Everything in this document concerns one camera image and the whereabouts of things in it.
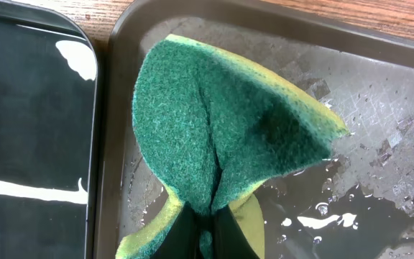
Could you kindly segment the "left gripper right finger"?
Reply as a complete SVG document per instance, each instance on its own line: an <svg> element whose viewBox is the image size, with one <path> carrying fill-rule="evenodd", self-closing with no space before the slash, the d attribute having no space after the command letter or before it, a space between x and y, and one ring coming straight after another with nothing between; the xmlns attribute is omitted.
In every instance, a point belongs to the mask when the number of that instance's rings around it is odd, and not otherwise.
<svg viewBox="0 0 414 259"><path fill-rule="evenodd" d="M215 259L258 259L247 242L228 206L216 212L213 220L213 250Z"/></svg>

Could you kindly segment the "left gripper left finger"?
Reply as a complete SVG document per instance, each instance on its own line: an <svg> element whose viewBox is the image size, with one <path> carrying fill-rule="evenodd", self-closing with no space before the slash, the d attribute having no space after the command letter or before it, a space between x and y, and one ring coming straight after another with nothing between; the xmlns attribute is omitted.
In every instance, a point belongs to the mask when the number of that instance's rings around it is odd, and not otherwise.
<svg viewBox="0 0 414 259"><path fill-rule="evenodd" d="M203 259L196 213L185 204L151 259Z"/></svg>

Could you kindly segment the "green yellow sponge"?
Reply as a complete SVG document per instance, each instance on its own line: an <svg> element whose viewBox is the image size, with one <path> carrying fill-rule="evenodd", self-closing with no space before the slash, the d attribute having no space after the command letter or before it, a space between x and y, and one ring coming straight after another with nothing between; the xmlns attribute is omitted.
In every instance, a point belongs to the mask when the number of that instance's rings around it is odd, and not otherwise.
<svg viewBox="0 0 414 259"><path fill-rule="evenodd" d="M332 142L348 133L334 112L271 70L178 35L147 53L134 86L132 125L168 197L149 224L122 239L118 258L150 258L176 232L187 233L197 255L215 258L213 222L220 214L263 258L255 190L330 158Z"/></svg>

